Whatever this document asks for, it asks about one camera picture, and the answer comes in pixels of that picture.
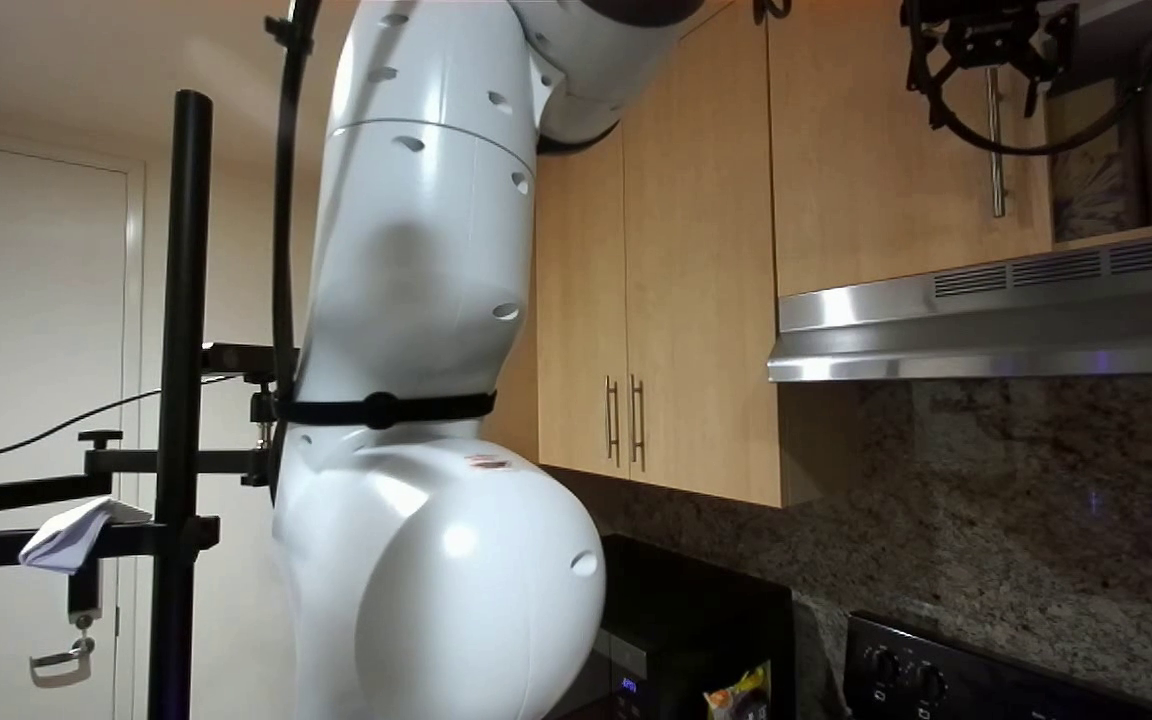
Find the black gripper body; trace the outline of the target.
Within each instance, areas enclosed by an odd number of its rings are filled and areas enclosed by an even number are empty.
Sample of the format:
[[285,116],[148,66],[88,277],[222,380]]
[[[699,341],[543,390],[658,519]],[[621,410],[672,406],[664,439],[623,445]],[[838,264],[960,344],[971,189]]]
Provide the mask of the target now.
[[1040,51],[1040,0],[901,0],[907,31],[907,89],[927,100],[927,124],[956,119],[945,83],[960,66],[1018,66],[1027,83],[1056,76],[1056,58]]

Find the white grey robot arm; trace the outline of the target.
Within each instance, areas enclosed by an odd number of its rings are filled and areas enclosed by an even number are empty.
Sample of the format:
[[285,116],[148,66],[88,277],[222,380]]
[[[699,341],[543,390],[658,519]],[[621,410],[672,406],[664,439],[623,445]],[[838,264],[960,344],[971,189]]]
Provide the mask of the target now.
[[279,403],[292,720],[543,720],[575,683],[600,532],[481,418],[529,312],[538,155],[606,141],[699,4],[356,4]]

